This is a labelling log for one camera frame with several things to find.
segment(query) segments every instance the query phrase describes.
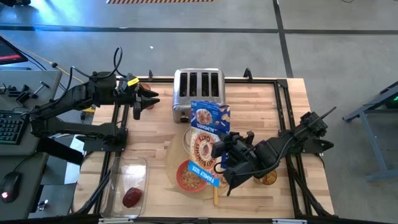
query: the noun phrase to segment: wooden tabletop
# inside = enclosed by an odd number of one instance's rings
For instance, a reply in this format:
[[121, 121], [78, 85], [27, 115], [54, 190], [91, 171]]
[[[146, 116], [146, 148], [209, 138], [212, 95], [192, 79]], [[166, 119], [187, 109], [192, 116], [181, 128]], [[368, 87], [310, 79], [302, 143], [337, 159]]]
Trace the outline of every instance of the wooden tabletop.
[[[287, 79], [294, 119], [299, 123], [301, 115], [310, 111], [304, 80]], [[277, 180], [272, 185], [259, 185], [249, 179], [234, 189], [229, 197], [219, 196], [218, 206], [213, 199], [192, 199], [174, 192], [165, 173], [167, 146], [179, 130], [180, 124], [173, 122], [172, 83], [150, 83], [159, 93], [160, 103], [153, 110], [141, 113], [139, 121], [131, 114], [127, 122], [129, 137], [123, 158], [144, 157], [149, 166], [149, 186], [146, 207], [142, 217], [229, 217], [229, 218], [293, 218], [292, 198], [285, 160], [277, 168]], [[274, 87], [270, 84], [227, 84], [226, 102], [231, 106], [231, 130], [245, 133], [254, 131], [254, 143], [277, 136], [279, 119], [276, 109]], [[113, 106], [97, 108], [93, 124], [110, 122]], [[303, 165], [308, 188], [323, 205], [333, 213], [325, 171], [319, 158], [303, 154]], [[93, 153], [82, 165], [75, 192], [75, 209], [88, 200], [97, 187], [104, 153]], [[304, 211], [302, 193], [297, 186], [300, 208]]]

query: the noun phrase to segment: gray floor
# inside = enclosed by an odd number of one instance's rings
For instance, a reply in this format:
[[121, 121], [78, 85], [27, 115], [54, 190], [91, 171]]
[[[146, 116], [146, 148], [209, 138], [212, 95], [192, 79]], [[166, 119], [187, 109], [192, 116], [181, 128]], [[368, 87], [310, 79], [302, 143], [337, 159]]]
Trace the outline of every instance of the gray floor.
[[[7, 25], [276, 28], [271, 0], [129, 6], [94, 4], [95, 0], [78, 5], [72, 0], [32, 2], [29, 8], [5, 7], [0, 21]], [[286, 29], [398, 29], [398, 2], [393, 0], [279, 3]], [[250, 67], [256, 77], [286, 77], [277, 34], [0, 33], [64, 67], [74, 65], [86, 72], [110, 70], [113, 51], [120, 45], [124, 49], [121, 70], [136, 75], [146, 75], [148, 69], [154, 75], [172, 75], [182, 67], [218, 67], [227, 76], [241, 76]], [[365, 175], [377, 171], [376, 159], [359, 120], [346, 124], [341, 117], [397, 81], [398, 35], [286, 38], [294, 77], [305, 79], [312, 110], [323, 113], [338, 107], [325, 119], [329, 125], [325, 139], [335, 143], [325, 153], [335, 213], [343, 218], [396, 223], [398, 180], [365, 181]], [[80, 122], [73, 114], [63, 119]], [[387, 116], [370, 120], [376, 134], [385, 136], [378, 141], [387, 165], [398, 168], [396, 144], [391, 144], [398, 129], [396, 120]], [[387, 133], [381, 133], [385, 127]]]

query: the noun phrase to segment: toaster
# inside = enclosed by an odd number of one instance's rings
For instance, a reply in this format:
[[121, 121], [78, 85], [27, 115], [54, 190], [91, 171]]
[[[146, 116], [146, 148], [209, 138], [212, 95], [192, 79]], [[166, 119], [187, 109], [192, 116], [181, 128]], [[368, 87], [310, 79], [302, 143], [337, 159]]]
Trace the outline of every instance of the toaster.
[[225, 105], [224, 73], [217, 68], [184, 68], [175, 71], [173, 118], [190, 121], [191, 101], [206, 100]]

